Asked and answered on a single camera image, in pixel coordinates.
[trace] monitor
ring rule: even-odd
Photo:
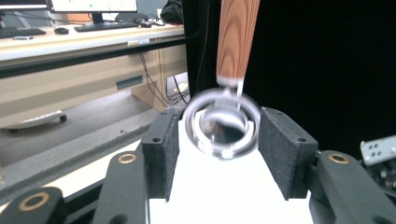
[[[102,13],[137,12],[136,0],[48,0],[53,13],[91,13],[93,23],[103,23]]]
[[[47,9],[47,0],[0,0],[0,11]]]

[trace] wood grain handle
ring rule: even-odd
[[[217,80],[222,86],[243,82],[260,0],[222,0]]]

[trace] gray floor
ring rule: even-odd
[[[178,84],[188,82],[187,74],[176,80]],[[184,108],[172,77],[167,86],[169,106]],[[140,139],[159,113],[129,91],[63,112],[66,122],[56,119],[16,133],[0,129],[0,164],[5,177],[0,181],[0,205]]]

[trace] backpack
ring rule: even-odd
[[[183,24],[181,0],[168,0],[161,12],[161,18],[167,23]]]

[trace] keyboard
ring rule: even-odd
[[[89,32],[89,31],[101,31],[101,30],[114,30],[122,28],[133,28],[138,27],[139,24],[128,21],[128,22],[114,22],[114,23],[101,23],[101,24],[89,24],[76,26],[77,32]]]
[[[37,28],[30,29],[17,29],[17,28],[9,28],[0,29],[0,39],[2,38],[11,38],[18,35],[44,35],[46,32]]]

